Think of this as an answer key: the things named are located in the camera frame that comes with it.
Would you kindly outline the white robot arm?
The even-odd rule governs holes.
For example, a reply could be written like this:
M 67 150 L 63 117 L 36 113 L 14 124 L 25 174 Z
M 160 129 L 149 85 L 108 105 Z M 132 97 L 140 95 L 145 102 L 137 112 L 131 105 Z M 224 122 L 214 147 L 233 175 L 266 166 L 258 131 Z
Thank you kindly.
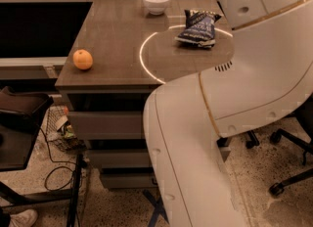
M 246 227 L 217 141 L 286 116 L 313 91 L 313 0 L 218 1 L 233 30 L 231 67 L 169 81 L 145 105 L 170 227 Z

